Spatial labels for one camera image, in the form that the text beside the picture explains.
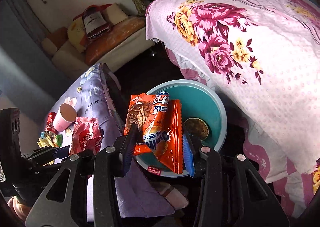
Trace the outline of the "person's left hand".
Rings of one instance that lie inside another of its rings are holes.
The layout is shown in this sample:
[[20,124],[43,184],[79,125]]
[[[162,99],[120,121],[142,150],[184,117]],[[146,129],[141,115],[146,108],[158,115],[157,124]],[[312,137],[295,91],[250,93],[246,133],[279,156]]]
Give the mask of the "person's left hand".
[[15,216],[17,216],[22,222],[25,222],[29,212],[31,211],[31,207],[19,203],[16,196],[11,197],[7,202],[7,205]]

